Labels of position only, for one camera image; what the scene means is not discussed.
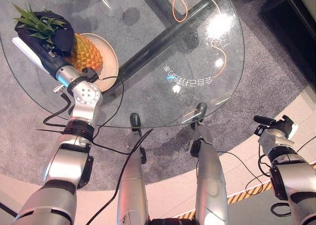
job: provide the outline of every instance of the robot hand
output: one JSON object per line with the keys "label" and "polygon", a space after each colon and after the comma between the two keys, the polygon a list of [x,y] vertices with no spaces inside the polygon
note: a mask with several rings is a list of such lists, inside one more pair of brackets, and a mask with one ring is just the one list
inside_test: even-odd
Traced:
{"label": "robot hand", "polygon": [[287,200],[296,225],[311,225],[316,221],[316,173],[294,150],[294,142],[288,139],[293,121],[255,116],[261,124],[255,134],[259,144],[271,162],[270,177],[275,196]]}

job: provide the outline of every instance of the round plate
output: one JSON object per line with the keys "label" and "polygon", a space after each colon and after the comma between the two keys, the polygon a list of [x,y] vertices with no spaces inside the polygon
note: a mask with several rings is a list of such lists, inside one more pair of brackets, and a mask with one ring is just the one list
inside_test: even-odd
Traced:
{"label": "round plate", "polygon": [[[100,51],[100,54],[103,58],[103,67],[101,70],[96,71],[99,75],[99,79],[118,76],[119,73],[119,62],[118,57],[115,54],[111,45],[102,37],[92,34],[92,33],[83,33],[81,34],[87,37],[88,40],[92,41],[94,45]],[[116,78],[110,78],[107,80],[97,80],[94,84],[99,88],[100,91],[106,91],[115,83]]]}

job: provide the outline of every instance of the black connector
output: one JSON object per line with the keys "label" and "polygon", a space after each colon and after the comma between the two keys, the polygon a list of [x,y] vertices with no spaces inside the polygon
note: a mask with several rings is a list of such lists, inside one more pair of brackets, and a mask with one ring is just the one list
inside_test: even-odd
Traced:
{"label": "black connector", "polygon": [[89,83],[94,83],[99,79],[98,74],[92,68],[84,68],[81,75],[83,75],[85,80]]}

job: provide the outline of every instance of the floor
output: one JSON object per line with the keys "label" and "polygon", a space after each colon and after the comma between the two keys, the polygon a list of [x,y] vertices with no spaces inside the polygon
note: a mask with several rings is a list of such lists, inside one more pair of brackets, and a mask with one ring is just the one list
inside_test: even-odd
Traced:
{"label": "floor", "polygon": [[[296,68],[286,51],[262,23],[257,12],[265,0],[232,0],[242,25],[245,41],[244,73],[233,97],[212,114],[206,124],[218,149],[235,153],[256,174],[258,144],[252,135],[255,114],[280,118],[287,114],[299,123],[294,137],[296,148],[316,134],[315,93]],[[0,14],[0,30],[7,27]],[[20,88],[0,52],[0,191],[23,204],[42,184],[40,175],[57,135],[38,133],[47,112],[35,104]],[[188,126],[155,129],[144,142],[148,163],[143,167],[151,218],[172,217],[195,207],[195,164],[189,156],[192,131]],[[126,144],[129,130],[107,128],[100,138],[113,147]],[[302,155],[313,161],[316,142],[312,141]],[[76,224],[84,224],[113,194],[123,158],[93,148],[95,158],[90,183],[78,191]],[[243,190],[252,179],[243,165],[231,155],[221,155],[227,193]],[[116,202],[95,220],[95,224],[115,224]]]}

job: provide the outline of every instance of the glass table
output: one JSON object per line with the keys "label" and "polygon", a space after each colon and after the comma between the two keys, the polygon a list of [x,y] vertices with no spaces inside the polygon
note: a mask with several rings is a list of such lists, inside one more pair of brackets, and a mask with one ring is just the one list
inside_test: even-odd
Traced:
{"label": "glass table", "polygon": [[[118,76],[125,85],[118,114],[107,126],[130,127],[137,112],[142,127],[190,123],[200,102],[205,116],[232,96],[240,81],[244,43],[239,19],[230,0],[3,0],[1,28],[5,57],[23,90],[54,113],[64,107],[52,90],[58,82],[37,68],[13,43],[19,13],[12,3],[34,11],[44,8],[62,15],[75,32],[97,34],[118,57]],[[119,81],[103,92],[98,123],[116,111],[122,94]],[[60,115],[68,119],[69,112]]]}

